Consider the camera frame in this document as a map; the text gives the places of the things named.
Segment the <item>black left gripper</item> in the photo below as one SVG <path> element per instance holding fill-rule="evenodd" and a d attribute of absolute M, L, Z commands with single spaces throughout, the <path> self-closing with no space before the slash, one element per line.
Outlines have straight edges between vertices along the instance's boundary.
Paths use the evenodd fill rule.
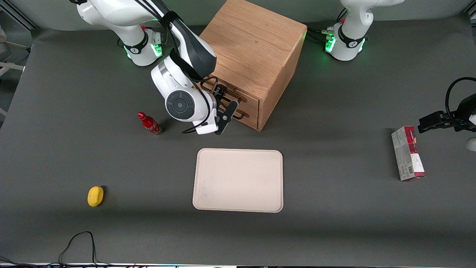
<path fill-rule="evenodd" d="M 470 120 L 475 116 L 476 94 L 463 99 L 457 110 L 452 112 L 455 125 L 451 122 L 447 112 L 436 111 L 419 119 L 418 132 L 423 134 L 430 130 L 454 128 L 455 132 L 463 130 L 476 132 L 475 123 Z"/>

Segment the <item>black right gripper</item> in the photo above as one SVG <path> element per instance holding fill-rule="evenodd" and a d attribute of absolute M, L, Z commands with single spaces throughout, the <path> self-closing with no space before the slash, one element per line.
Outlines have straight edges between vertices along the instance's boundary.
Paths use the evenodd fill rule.
<path fill-rule="evenodd" d="M 232 102 L 236 102 L 237 105 L 242 102 L 242 98 L 235 98 L 233 96 L 226 96 L 227 87 L 218 84 L 208 88 L 209 95 L 211 97 L 212 108 L 215 108 L 218 115 L 233 115 L 234 107 L 228 106 Z"/>

